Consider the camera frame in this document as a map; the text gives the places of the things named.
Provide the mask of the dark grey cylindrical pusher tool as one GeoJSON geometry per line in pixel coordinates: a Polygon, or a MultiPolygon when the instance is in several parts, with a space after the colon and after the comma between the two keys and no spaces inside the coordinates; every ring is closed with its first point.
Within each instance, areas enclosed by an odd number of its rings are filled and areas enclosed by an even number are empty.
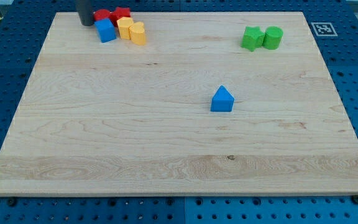
{"type": "Polygon", "coordinates": [[[93,18],[93,1],[92,0],[75,0],[75,7],[83,26],[92,26],[93,18]]]}

